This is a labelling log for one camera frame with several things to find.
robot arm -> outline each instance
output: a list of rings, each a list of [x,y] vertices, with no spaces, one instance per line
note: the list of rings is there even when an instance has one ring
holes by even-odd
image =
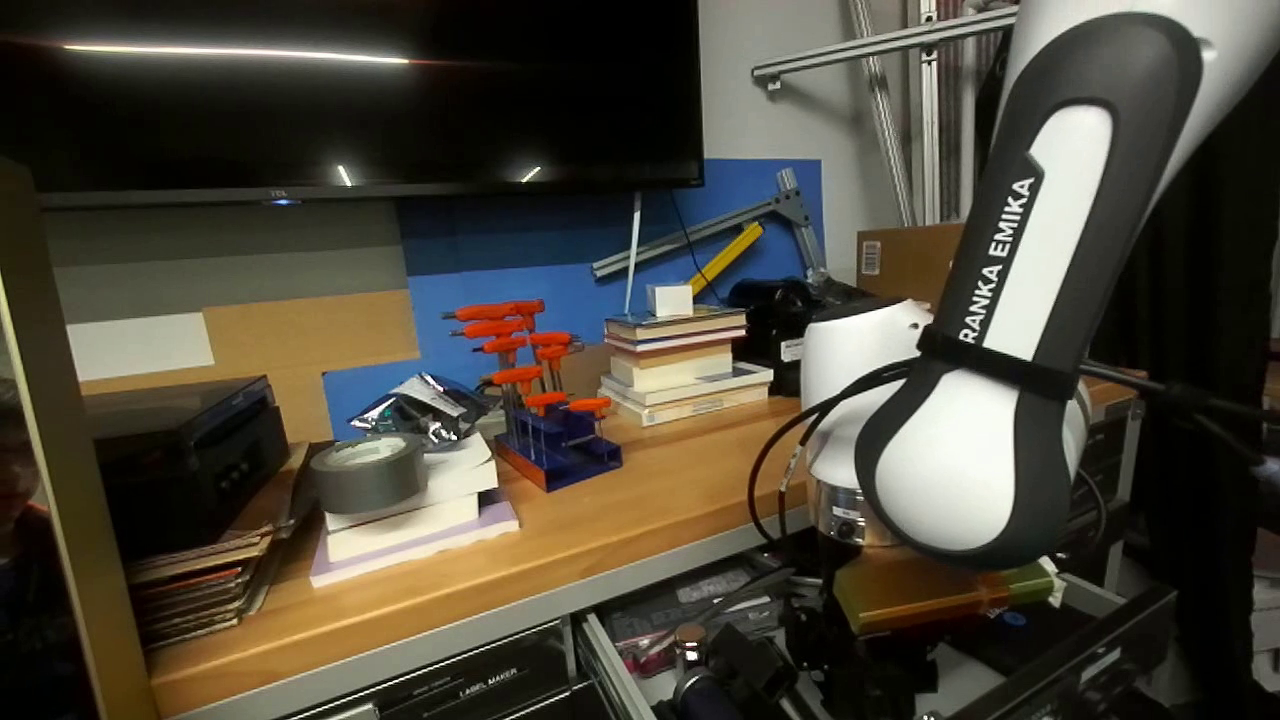
[[[1084,453],[1080,363],[1163,185],[1280,48],[1276,0],[1027,0],[995,139],[940,312],[813,320],[798,401],[911,361],[834,409],[813,476],[848,537],[868,503],[959,566],[1053,551]]]

yellow object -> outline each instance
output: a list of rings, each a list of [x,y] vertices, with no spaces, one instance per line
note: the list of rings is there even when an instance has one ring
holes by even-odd
[[[698,295],[729,263],[735,263],[757,241],[759,225],[743,225],[698,273],[693,273],[686,289]]]

brown cardboard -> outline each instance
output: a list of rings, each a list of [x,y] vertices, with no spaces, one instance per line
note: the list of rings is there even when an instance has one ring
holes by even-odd
[[[856,289],[883,299],[911,295],[937,306],[962,225],[862,226],[856,230]]]

black television screen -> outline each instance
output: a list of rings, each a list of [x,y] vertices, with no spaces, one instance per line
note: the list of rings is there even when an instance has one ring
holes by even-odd
[[[695,0],[5,0],[49,205],[698,185]]]

blue wall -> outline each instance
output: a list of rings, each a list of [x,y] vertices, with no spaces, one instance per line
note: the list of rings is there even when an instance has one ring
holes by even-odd
[[[773,200],[781,168],[796,172],[813,226],[824,226],[814,161],[707,161],[698,188],[638,190],[638,241]],[[455,320],[447,312],[458,304],[542,299],[540,326],[564,326],[581,345],[600,345],[603,320],[623,312],[623,276],[596,280],[591,261],[628,253],[630,197],[402,200],[400,230],[418,361],[326,373],[330,436],[352,436],[349,414],[410,373],[479,383],[496,369],[493,354],[451,335]],[[646,284],[693,280],[729,241],[733,230],[638,263],[630,306],[644,306]],[[804,276],[804,263],[788,225],[769,221],[759,244],[704,299],[724,295],[735,280],[781,276]]]

